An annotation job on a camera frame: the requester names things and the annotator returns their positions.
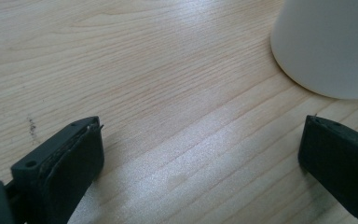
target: white cup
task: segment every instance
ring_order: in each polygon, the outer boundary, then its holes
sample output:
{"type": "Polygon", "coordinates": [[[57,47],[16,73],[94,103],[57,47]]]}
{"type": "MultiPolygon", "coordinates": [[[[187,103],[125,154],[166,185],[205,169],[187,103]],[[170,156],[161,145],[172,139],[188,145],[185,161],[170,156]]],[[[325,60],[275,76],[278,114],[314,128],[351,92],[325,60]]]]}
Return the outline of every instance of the white cup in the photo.
{"type": "Polygon", "coordinates": [[[358,0],[286,0],[271,48],[282,70],[303,87],[358,99],[358,0]]]}

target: wooden table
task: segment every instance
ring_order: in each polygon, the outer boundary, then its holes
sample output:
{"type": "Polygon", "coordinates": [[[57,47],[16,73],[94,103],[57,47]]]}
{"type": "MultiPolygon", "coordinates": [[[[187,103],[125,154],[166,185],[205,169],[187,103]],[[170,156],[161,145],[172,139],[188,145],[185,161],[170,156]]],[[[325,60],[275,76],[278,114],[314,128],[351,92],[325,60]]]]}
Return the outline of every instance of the wooden table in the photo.
{"type": "Polygon", "coordinates": [[[275,63],[282,0],[0,0],[0,179],[100,116],[105,166],[70,223],[358,223],[296,159],[308,114],[358,101],[275,63]]]}

